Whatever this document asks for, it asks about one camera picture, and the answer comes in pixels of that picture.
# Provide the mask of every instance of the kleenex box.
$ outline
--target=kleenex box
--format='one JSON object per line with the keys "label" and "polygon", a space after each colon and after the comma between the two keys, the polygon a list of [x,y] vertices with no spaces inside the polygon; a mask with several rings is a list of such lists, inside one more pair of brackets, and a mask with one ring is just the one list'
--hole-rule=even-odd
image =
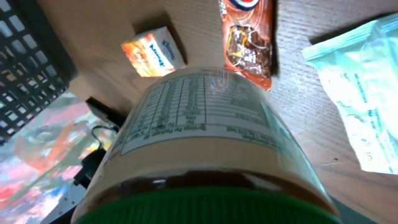
{"label": "kleenex box", "polygon": [[185,66],[167,27],[139,34],[122,49],[142,77],[162,77]]}

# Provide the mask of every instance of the black plastic basket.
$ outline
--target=black plastic basket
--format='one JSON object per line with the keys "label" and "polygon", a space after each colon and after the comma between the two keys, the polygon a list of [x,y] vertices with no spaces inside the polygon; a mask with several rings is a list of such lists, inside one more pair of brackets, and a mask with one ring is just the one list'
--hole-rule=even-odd
{"label": "black plastic basket", "polygon": [[0,146],[36,117],[77,74],[33,0],[0,0]]}

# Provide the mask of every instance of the wooden table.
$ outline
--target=wooden table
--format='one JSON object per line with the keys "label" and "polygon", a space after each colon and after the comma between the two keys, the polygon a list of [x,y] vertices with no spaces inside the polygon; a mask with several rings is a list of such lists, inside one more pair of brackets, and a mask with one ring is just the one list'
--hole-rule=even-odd
{"label": "wooden table", "polygon": [[[70,90],[127,114],[154,81],[141,78],[120,44],[162,24],[177,31],[188,66],[224,64],[217,0],[38,0],[72,57],[79,77]],[[280,0],[280,74],[271,100],[297,138],[329,194],[380,223],[398,223],[398,177],[364,172],[340,116],[300,51],[309,40],[398,11],[396,0]]]}

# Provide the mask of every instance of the brown wrapper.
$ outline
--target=brown wrapper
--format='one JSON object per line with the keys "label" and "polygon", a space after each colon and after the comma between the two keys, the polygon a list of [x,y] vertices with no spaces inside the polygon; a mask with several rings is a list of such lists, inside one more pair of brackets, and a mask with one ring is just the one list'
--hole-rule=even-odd
{"label": "brown wrapper", "polygon": [[270,90],[272,0],[219,0],[219,5],[226,68]]}

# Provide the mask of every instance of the orange package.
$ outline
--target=orange package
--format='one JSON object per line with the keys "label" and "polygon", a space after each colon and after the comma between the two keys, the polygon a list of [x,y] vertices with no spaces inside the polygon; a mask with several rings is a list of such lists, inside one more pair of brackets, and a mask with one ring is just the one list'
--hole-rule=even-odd
{"label": "orange package", "polygon": [[226,68],[271,89],[272,0],[219,0]]}
{"label": "orange package", "polygon": [[139,34],[122,49],[142,77],[162,77],[185,66],[167,27]]}

